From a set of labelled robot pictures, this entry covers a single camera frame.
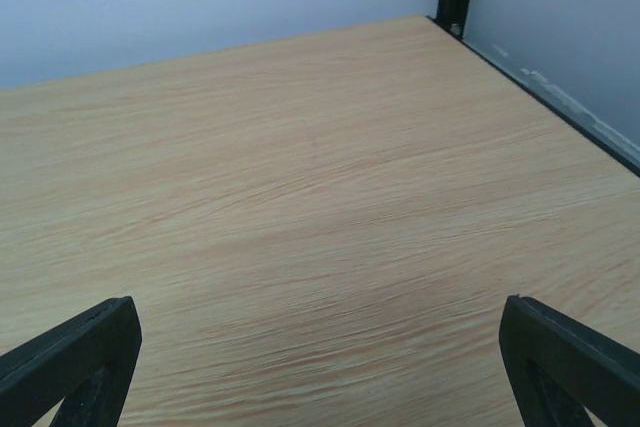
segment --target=light wood tabletop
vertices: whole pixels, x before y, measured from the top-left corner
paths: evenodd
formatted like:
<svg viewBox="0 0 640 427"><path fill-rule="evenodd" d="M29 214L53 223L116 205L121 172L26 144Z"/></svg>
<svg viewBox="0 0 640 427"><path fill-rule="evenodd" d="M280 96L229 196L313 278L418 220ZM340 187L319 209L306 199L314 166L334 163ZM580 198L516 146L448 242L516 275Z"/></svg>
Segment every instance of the light wood tabletop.
<svg viewBox="0 0 640 427"><path fill-rule="evenodd" d="M0 92L0 351L108 297L122 426L513 426L531 295L640 350L640 181L424 18Z"/></svg>

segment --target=wooden table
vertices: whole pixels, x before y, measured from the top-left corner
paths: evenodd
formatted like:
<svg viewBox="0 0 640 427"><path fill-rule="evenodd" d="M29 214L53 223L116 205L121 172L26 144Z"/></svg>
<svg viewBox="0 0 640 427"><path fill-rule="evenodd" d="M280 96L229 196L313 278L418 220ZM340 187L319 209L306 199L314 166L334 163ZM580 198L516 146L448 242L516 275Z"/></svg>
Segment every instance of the wooden table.
<svg viewBox="0 0 640 427"><path fill-rule="evenodd" d="M424 18L0 102L0 351L132 295L122 426L518 425L508 294L640 350L640 181Z"/></svg>

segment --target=wooden surface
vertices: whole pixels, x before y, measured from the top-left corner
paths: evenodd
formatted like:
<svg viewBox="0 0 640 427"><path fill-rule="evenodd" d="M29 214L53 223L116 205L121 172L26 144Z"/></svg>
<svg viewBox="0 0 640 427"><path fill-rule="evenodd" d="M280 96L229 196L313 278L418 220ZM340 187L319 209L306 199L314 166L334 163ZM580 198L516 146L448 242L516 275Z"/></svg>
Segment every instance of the wooden surface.
<svg viewBox="0 0 640 427"><path fill-rule="evenodd" d="M518 425L508 294L640 350L639 180L428 20L0 95L0 350L133 295L122 426Z"/></svg>

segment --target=wood grain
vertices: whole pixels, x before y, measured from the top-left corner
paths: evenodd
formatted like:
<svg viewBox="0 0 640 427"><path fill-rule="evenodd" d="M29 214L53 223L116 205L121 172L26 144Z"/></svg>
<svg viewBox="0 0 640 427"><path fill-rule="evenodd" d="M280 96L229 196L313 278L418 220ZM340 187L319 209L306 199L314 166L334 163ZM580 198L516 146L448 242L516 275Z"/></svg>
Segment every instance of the wood grain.
<svg viewBox="0 0 640 427"><path fill-rule="evenodd" d="M640 182L425 19L0 95L0 350L132 295L122 426L518 425L508 294L640 350Z"/></svg>

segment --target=metal frame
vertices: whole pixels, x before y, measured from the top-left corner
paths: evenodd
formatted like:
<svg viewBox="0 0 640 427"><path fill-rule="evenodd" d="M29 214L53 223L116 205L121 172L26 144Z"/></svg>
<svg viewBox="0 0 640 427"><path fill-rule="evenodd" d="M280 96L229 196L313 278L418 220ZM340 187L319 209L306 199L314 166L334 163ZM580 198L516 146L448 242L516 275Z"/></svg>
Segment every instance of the metal frame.
<svg viewBox="0 0 640 427"><path fill-rule="evenodd" d="M613 159L622 164L630 172L640 177L640 159L635 155L627 152L622 146L618 145L610 136L603 134L596 125L593 125L592 119L588 116L581 116L572 112L570 109L564 108L562 105L554 105L545 98L541 93L536 92L525 85L522 81L514 77L510 72L502 68L492 59L486 57L481 52L471 47L464 41L464 27L469 11L470 0L439 0L438 12L436 17L431 19L447 33L460 41L465 47L474 52L485 62L503 74L506 78L515 83L527 94L535 98L542 105L547 107L551 112L560 117L563 121L577 130L589 141L596 144Z"/></svg>
<svg viewBox="0 0 640 427"><path fill-rule="evenodd" d="M640 355L532 298L509 297L500 349L527 427L640 421Z"/></svg>
<svg viewBox="0 0 640 427"><path fill-rule="evenodd" d="M109 299L0 357L0 423L115 427L142 333L131 297Z"/></svg>

